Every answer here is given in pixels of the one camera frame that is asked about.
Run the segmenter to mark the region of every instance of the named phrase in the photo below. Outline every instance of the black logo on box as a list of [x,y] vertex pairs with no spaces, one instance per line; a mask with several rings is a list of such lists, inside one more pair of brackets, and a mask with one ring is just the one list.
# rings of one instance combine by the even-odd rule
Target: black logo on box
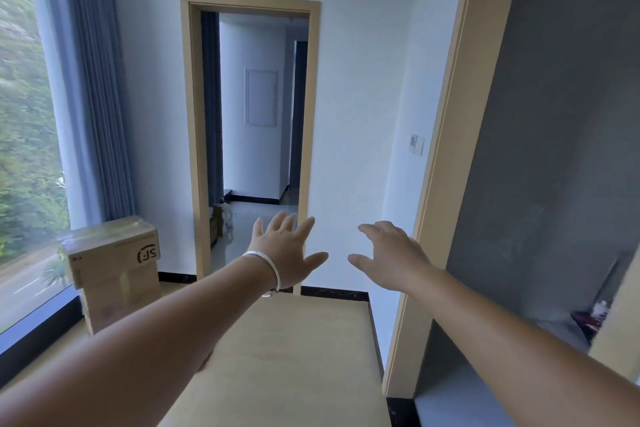
[[138,252],[138,263],[143,264],[157,258],[156,245],[144,245]]

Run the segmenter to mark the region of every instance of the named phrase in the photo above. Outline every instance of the blue curtain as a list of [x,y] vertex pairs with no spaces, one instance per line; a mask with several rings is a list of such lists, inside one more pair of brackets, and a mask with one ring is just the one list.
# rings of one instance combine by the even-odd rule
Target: blue curtain
[[223,198],[222,96],[220,91],[220,19],[217,12],[201,12],[204,115],[207,134],[209,206]]
[[72,228],[135,214],[114,0],[35,0]]

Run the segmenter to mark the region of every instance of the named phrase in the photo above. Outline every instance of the person's left hand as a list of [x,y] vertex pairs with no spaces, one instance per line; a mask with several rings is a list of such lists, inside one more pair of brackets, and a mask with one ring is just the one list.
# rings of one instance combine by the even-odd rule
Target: person's left hand
[[304,258],[302,249],[316,218],[307,218],[294,231],[295,222],[295,214],[287,216],[281,211],[273,217],[266,231],[262,230],[262,218],[253,225],[249,251],[262,252],[271,259],[280,274],[281,289],[299,284],[329,258],[326,252]]

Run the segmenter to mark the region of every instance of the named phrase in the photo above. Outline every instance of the silver bracelet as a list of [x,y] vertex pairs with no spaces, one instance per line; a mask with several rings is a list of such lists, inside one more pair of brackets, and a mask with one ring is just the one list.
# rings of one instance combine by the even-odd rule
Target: silver bracelet
[[249,252],[243,253],[242,256],[244,257],[246,255],[255,255],[256,257],[260,257],[262,260],[264,260],[269,264],[271,269],[273,269],[273,273],[276,274],[276,281],[278,282],[278,285],[276,286],[275,290],[276,292],[280,292],[280,274],[278,273],[278,269],[276,269],[276,266],[273,263],[273,261],[266,254],[262,252],[256,252],[255,250],[250,250]]

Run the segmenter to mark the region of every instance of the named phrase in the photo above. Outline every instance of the forearm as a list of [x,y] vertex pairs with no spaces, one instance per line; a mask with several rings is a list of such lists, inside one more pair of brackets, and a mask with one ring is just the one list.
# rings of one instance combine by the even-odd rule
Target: forearm
[[92,337],[0,397],[0,424],[155,426],[218,339],[273,287],[261,260],[240,258]]
[[636,425],[640,391],[608,368],[429,267],[421,302],[522,427]]

